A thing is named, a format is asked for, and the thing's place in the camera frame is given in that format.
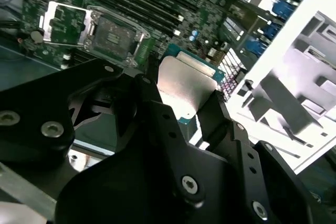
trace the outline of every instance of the metal sheet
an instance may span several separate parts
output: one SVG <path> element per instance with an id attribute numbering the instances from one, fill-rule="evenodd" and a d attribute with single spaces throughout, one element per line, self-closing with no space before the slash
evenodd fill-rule
<path id="1" fill-rule="evenodd" d="M 167 56 L 160 64 L 157 87 L 162 101 L 173 108 L 177 119 L 191 119 L 217 88 L 217 82 Z"/>

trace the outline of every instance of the metal bar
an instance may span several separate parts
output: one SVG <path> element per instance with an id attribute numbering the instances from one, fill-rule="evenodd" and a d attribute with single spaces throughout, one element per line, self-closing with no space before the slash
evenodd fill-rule
<path id="1" fill-rule="evenodd" d="M 244 80 L 253 81 L 253 88 L 257 87 L 261 80 L 271 71 L 271 69 L 282 60 L 283 55 L 288 50 L 290 45 L 298 37 L 301 31 L 305 28 L 311 18 L 316 14 L 318 10 L 322 9 L 330 10 L 328 8 L 328 2 L 325 0 L 303 0 L 297 7 L 296 11 L 291 15 L 283 29 L 279 32 L 277 37 L 269 45 L 263 55 L 251 68 L 249 73 L 246 74 Z M 244 86 L 242 81 L 235 89 L 234 94 Z"/>
<path id="2" fill-rule="evenodd" d="M 235 204 L 244 208 L 245 218 L 252 219 L 255 223 L 275 222 L 258 153 L 250 146 L 244 127 L 231 120 L 217 92 L 211 95 L 197 115 L 203 140 L 210 144 L 207 150 L 226 158 L 235 170 L 236 178 L 232 178 L 238 184 Z M 262 206 L 262 216 L 253 210 L 255 204 Z"/>
<path id="3" fill-rule="evenodd" d="M 47 218 L 54 219 L 56 200 L 0 163 L 0 189 Z"/>

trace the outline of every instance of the green circuit board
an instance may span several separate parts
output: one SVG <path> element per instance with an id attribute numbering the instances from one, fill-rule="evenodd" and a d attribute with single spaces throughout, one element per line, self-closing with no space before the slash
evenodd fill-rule
<path id="1" fill-rule="evenodd" d="M 55 16 L 50 21 L 52 32 L 48 40 L 46 33 L 50 31 L 47 31 L 44 22 L 46 12 L 50 10 L 50 2 L 62 5 L 57 6 Z M 26 37 L 22 40 L 22 46 L 35 57 L 56 67 L 65 64 L 64 55 L 72 54 L 79 63 L 92 57 L 103 57 L 123 65 L 125 59 L 131 57 L 136 62 L 135 66 L 141 68 L 150 52 L 157 52 L 161 56 L 169 44 L 176 44 L 205 58 L 211 48 L 221 43 L 219 28 L 224 20 L 226 2 L 227 0 L 24 0 L 21 32 Z M 85 10 L 91 8 L 104 10 L 101 15 L 104 21 L 97 22 L 90 35 L 94 38 L 89 42 L 94 45 L 90 45 L 89 50 L 89 36 L 84 43 L 78 41 L 86 28 Z M 143 35 L 137 38 L 139 28 L 135 27 L 145 30 L 149 34 L 148 38 Z M 125 52 L 125 56 L 121 57 L 117 52 Z"/>

